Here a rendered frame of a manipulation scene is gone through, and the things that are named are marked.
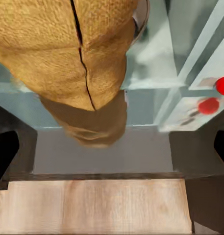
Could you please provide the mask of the microwave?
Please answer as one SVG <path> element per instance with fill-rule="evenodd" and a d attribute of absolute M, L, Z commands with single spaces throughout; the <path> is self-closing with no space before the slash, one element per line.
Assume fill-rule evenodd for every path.
<path fill-rule="evenodd" d="M 224 0 L 139 0 L 120 88 L 188 86 L 224 95 Z M 0 63 L 0 91 L 29 91 Z"/>

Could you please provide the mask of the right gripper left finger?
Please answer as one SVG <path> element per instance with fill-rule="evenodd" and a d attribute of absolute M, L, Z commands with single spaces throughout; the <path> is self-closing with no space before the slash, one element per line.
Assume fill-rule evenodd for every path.
<path fill-rule="evenodd" d="M 14 130 L 0 134 L 0 179 L 19 148 L 18 136 Z"/>

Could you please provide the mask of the popcorn bag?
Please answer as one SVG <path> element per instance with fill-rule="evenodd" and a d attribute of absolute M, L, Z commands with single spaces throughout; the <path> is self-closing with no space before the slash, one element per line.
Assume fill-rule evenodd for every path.
<path fill-rule="evenodd" d="M 119 92 L 139 0 L 0 0 L 0 63 L 49 100 L 96 111 Z"/>

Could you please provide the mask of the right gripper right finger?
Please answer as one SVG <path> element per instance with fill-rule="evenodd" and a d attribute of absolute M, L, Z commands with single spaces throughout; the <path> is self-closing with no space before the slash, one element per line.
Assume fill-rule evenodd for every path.
<path fill-rule="evenodd" d="M 218 152 L 219 156 L 224 161 L 224 131 L 219 130 L 216 134 L 214 141 L 214 148 Z"/>

